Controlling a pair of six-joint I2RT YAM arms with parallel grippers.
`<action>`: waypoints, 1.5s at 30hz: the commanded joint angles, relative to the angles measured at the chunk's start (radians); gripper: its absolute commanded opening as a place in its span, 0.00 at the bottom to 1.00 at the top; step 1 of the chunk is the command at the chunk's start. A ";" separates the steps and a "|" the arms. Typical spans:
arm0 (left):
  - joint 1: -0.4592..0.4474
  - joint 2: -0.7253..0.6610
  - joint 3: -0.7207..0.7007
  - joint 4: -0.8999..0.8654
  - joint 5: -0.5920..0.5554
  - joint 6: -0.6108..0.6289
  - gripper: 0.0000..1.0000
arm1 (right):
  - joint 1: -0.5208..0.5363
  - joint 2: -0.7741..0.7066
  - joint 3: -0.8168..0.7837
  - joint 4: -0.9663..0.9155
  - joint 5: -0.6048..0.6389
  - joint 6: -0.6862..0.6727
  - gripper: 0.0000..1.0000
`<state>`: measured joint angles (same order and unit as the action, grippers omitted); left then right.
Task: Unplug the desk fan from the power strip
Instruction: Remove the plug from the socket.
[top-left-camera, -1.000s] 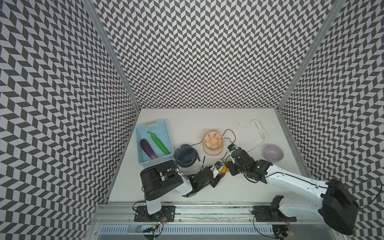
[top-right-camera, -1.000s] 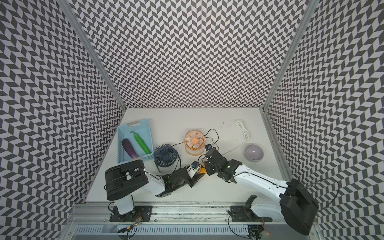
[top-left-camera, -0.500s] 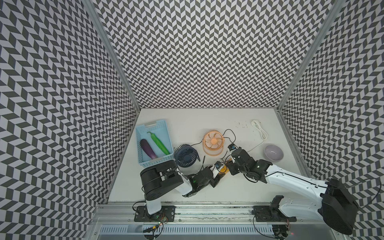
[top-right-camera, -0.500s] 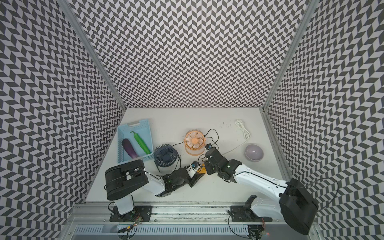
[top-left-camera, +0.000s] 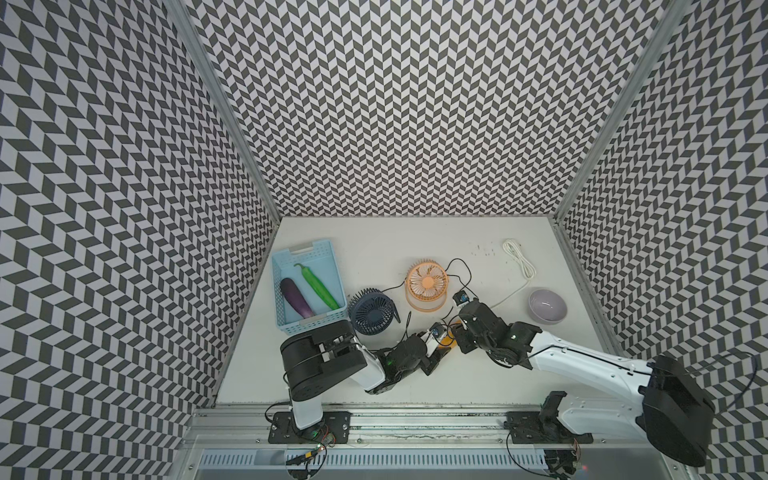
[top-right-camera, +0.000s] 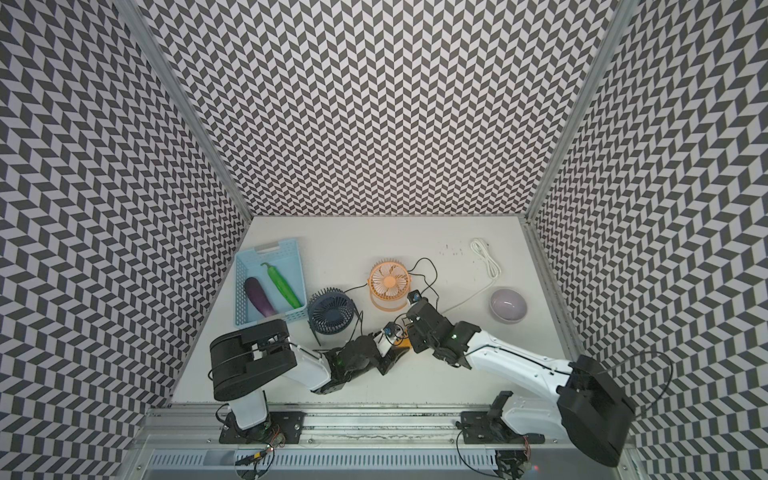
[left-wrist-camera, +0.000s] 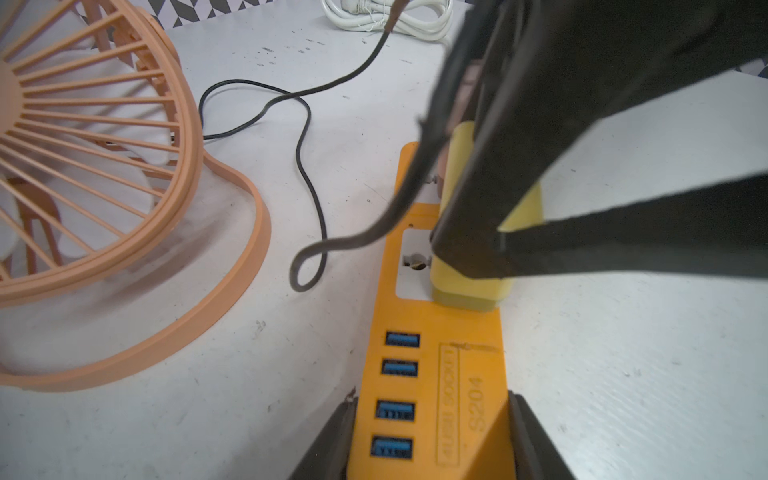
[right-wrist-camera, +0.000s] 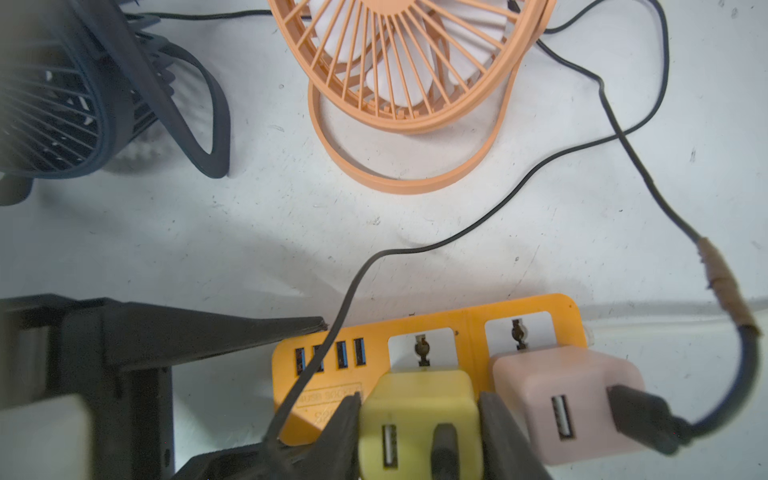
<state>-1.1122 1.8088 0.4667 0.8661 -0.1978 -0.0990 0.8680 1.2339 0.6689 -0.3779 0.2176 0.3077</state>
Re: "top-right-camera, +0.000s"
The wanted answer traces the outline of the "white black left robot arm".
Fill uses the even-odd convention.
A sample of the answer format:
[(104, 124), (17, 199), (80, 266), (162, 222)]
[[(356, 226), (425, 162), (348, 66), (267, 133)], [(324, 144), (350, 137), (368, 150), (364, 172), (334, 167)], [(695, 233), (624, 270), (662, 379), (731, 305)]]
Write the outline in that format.
[(285, 377), (325, 395), (371, 370), (387, 374), (407, 351), (401, 340), (385, 332), (311, 351), (292, 342), (287, 323), (277, 319), (214, 339), (208, 379), (214, 399), (229, 407), (231, 427), (249, 432), (270, 422), (265, 387), (274, 380)]

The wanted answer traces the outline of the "orange power strip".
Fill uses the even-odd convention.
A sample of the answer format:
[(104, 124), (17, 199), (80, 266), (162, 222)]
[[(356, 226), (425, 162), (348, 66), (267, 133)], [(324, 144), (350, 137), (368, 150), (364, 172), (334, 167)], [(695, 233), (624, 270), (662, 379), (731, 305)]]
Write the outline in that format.
[(408, 338), (408, 333), (405, 330), (402, 330), (395, 334), (394, 346), (401, 347), (401, 348), (411, 347), (411, 343)]

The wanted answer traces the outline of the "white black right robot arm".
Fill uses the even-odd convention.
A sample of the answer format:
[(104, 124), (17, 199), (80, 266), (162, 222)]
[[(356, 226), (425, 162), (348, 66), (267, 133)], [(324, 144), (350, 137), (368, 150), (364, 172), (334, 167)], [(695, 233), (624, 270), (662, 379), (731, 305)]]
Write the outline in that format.
[(419, 292), (408, 294), (408, 337), (416, 353), (453, 368), (497, 375), (534, 395), (533, 405), (509, 398), (500, 404), (500, 421), (516, 434), (565, 435), (591, 460), (619, 465), (637, 403), (596, 359), (575, 361), (535, 354), (508, 344), (479, 326), (451, 323)]

